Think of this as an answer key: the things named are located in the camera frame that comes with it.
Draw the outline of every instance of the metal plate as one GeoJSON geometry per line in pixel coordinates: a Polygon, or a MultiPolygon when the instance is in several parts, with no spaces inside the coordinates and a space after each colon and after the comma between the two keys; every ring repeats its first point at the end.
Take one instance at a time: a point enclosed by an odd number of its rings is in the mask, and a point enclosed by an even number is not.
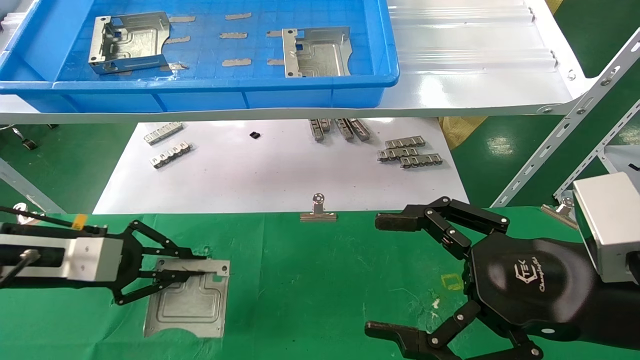
{"type": "Polygon", "coordinates": [[[352,53],[350,29],[348,26],[283,29],[285,77],[351,75],[348,67],[352,53]],[[304,31],[304,37],[296,38],[299,31],[304,31]]]}
{"type": "Polygon", "coordinates": [[[199,338],[221,338],[225,333],[230,261],[159,259],[156,269],[206,274],[192,276],[149,297],[145,337],[165,329],[184,329],[199,338]]]}
{"type": "Polygon", "coordinates": [[[89,64],[96,74],[164,66],[162,47],[169,35],[169,18],[164,12],[98,16],[89,64]]]}

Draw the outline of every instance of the metal connector strip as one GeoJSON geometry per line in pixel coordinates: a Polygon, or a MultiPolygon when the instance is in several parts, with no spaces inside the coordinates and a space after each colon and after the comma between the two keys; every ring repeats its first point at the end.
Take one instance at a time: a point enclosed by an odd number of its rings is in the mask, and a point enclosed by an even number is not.
{"type": "Polygon", "coordinates": [[[353,132],[356,134],[360,141],[368,141],[371,138],[371,133],[364,126],[360,119],[349,119],[349,124],[351,124],[351,128],[353,132]]]}
{"type": "Polygon", "coordinates": [[[400,160],[406,156],[416,156],[418,149],[414,147],[405,147],[404,149],[385,149],[378,151],[378,161],[400,160]]]}
{"type": "Polygon", "coordinates": [[[311,134],[317,142],[324,140],[324,132],[318,119],[309,119],[309,126],[311,126],[311,134]]]}
{"type": "Polygon", "coordinates": [[[349,119],[335,119],[335,123],[338,124],[338,130],[340,130],[340,134],[345,140],[353,139],[353,131],[349,126],[349,119]]]}
{"type": "Polygon", "coordinates": [[[154,156],[149,160],[149,162],[154,168],[161,168],[169,164],[171,161],[181,157],[182,155],[185,155],[187,152],[190,152],[192,149],[193,144],[181,142],[171,149],[164,151],[157,156],[154,156]]]}
{"type": "Polygon", "coordinates": [[[426,144],[427,142],[424,141],[422,136],[412,136],[410,138],[395,139],[385,142],[387,149],[399,149],[402,147],[422,147],[426,144]]]}
{"type": "Polygon", "coordinates": [[[179,121],[170,122],[163,127],[160,127],[157,130],[152,131],[151,133],[145,135],[144,139],[149,145],[153,145],[161,140],[168,138],[169,136],[177,133],[178,131],[184,129],[184,124],[179,121]]]}
{"type": "Polygon", "coordinates": [[[403,168],[430,167],[431,165],[441,165],[442,158],[439,154],[407,156],[400,158],[400,163],[403,168]]]}

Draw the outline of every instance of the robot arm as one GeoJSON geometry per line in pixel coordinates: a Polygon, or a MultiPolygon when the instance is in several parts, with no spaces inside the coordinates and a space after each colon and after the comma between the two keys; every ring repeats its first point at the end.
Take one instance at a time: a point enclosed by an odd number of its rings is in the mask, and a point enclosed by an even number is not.
{"type": "Polygon", "coordinates": [[[587,341],[640,350],[634,330],[640,320],[640,287],[607,283],[583,244],[506,235],[505,217],[442,197],[401,213],[380,213],[376,228],[425,230],[456,259],[468,302],[432,334],[416,328],[367,322],[366,335],[395,341],[405,358],[459,360],[448,343],[476,318],[512,349],[473,360],[541,359],[528,335],[556,341],[587,341]],[[475,245],[447,220],[487,235],[475,245]]]}

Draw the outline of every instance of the sheet metal part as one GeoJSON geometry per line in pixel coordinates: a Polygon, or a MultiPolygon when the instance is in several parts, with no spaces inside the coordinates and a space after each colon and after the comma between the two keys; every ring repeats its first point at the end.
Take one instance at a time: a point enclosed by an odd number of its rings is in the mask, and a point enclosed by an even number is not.
{"type": "Polygon", "coordinates": [[[331,119],[320,119],[320,126],[325,133],[331,131],[331,119]]]}
{"type": "Polygon", "coordinates": [[[301,222],[336,222],[338,216],[335,213],[324,212],[324,195],[317,193],[313,196],[313,212],[300,214],[301,222]]]}
{"type": "Polygon", "coordinates": [[[179,121],[170,122],[167,125],[160,127],[159,129],[153,130],[149,134],[145,135],[144,139],[149,145],[153,145],[161,140],[168,138],[169,136],[177,133],[178,131],[184,129],[184,124],[179,121]]]}
{"type": "Polygon", "coordinates": [[[418,154],[418,149],[414,147],[405,147],[402,149],[385,149],[378,151],[378,161],[392,161],[392,160],[400,160],[405,156],[416,156],[418,154]]]}
{"type": "Polygon", "coordinates": [[[385,146],[387,149],[400,149],[403,147],[422,147],[425,146],[427,142],[424,141],[422,136],[412,136],[410,138],[402,138],[395,140],[388,140],[385,142],[385,146]]]}
{"type": "Polygon", "coordinates": [[[88,63],[98,74],[167,65],[162,54],[170,36],[164,12],[99,16],[93,23],[88,63]]]}
{"type": "Polygon", "coordinates": [[[309,126],[311,127],[311,135],[314,136],[317,142],[321,142],[324,140],[324,131],[322,130],[322,126],[320,125],[320,120],[318,119],[309,119],[309,126]]]}
{"type": "Polygon", "coordinates": [[[285,77],[351,75],[348,67],[352,53],[350,32],[348,26],[283,29],[285,77]],[[304,32],[304,37],[297,37],[299,31],[304,32]]]}
{"type": "Polygon", "coordinates": [[[204,272],[149,297],[144,336],[165,329],[184,329],[198,338],[225,333],[231,264],[228,260],[158,259],[156,270],[204,272]]]}
{"type": "Polygon", "coordinates": [[[193,149],[193,144],[190,144],[187,142],[181,142],[178,145],[172,147],[171,149],[164,151],[163,153],[158,154],[157,156],[154,156],[149,160],[149,162],[154,168],[161,168],[169,164],[171,161],[176,160],[182,155],[185,155],[186,153],[190,152],[192,149],[193,149]]]}
{"type": "Polygon", "coordinates": [[[340,134],[345,140],[353,139],[353,131],[349,126],[349,119],[335,119],[335,123],[338,125],[338,130],[340,130],[340,134]]]}
{"type": "Polygon", "coordinates": [[[220,33],[220,38],[246,38],[247,33],[220,33]]]}
{"type": "Polygon", "coordinates": [[[227,59],[222,62],[222,66],[224,67],[247,65],[251,65],[251,59],[227,59]]]}
{"type": "Polygon", "coordinates": [[[349,125],[351,125],[351,129],[356,134],[360,141],[368,141],[371,138],[371,133],[364,126],[360,119],[349,119],[349,125]]]}
{"type": "Polygon", "coordinates": [[[441,165],[442,158],[438,154],[414,155],[400,158],[403,168],[430,167],[431,165],[441,165]]]}
{"type": "Polygon", "coordinates": [[[233,14],[225,15],[225,20],[246,19],[251,16],[252,16],[251,13],[233,13],[233,14]]]}

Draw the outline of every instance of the metal shelf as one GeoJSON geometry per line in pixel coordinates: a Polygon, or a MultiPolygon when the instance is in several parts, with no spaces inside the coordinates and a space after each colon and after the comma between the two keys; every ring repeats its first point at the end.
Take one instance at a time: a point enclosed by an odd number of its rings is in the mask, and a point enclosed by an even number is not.
{"type": "MultiPolygon", "coordinates": [[[[201,111],[179,113],[180,119],[533,114],[577,101],[595,82],[584,77],[544,0],[388,0],[388,7],[401,76],[377,108],[201,111]]],[[[176,113],[3,116],[18,124],[162,122],[176,113]]]]}

